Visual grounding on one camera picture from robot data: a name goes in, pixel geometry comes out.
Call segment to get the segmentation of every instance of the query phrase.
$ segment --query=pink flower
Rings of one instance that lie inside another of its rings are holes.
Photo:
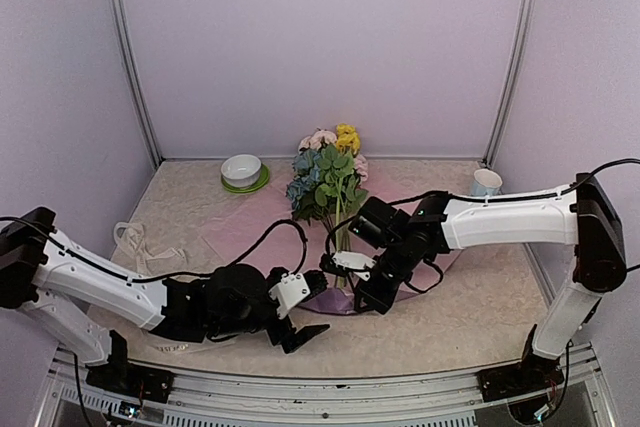
[[[310,144],[312,149],[319,150],[325,145],[335,144],[337,140],[336,134],[330,130],[318,130],[311,136]]]
[[[300,145],[298,146],[298,150],[305,150],[311,148],[311,136],[307,135],[304,139],[300,141]]]
[[[369,162],[364,155],[356,155],[356,158],[353,159],[353,168],[360,176],[360,180],[362,182],[366,182],[366,180],[369,178]]]

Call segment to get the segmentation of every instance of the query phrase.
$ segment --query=white bowl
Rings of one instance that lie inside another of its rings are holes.
[[[227,184],[242,189],[258,181],[261,168],[262,162],[255,155],[242,154],[225,160],[220,170]]]

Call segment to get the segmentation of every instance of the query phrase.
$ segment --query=table surface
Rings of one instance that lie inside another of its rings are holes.
[[[475,162],[372,160],[398,182],[466,193]],[[291,169],[288,160],[266,160],[273,175]],[[131,222],[144,224],[148,250],[182,248],[189,270],[210,271],[221,259],[200,237],[201,227],[221,210],[247,197],[220,184],[220,162],[165,162],[153,178]],[[246,246],[239,246],[241,251]],[[116,251],[114,262],[135,269]],[[183,270],[177,259],[149,262],[153,274]],[[265,333],[242,335],[226,344],[179,344],[143,333],[97,307],[90,316],[118,330],[132,359],[211,372],[278,377],[354,378],[421,374],[516,359],[546,306],[521,245],[481,246],[462,252],[443,283],[426,295],[394,305],[385,316],[338,317],[294,310],[294,325],[329,323],[331,328],[292,355],[271,347]]]

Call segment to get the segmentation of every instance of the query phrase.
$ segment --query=flower bouquet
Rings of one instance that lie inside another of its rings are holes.
[[[327,231],[358,211],[367,197],[361,187],[368,177],[356,129],[340,124],[336,132],[318,130],[305,137],[293,160],[294,178],[287,186],[294,220],[322,222]],[[336,232],[335,248],[349,250],[348,231]]]

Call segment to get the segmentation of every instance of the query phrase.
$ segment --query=yellow flower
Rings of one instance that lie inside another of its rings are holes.
[[[336,127],[336,132],[338,133],[338,137],[345,134],[355,134],[356,128],[353,125],[349,124],[338,124]]]
[[[354,131],[338,136],[336,148],[343,154],[350,150],[353,155],[357,155],[360,150],[360,136]]]

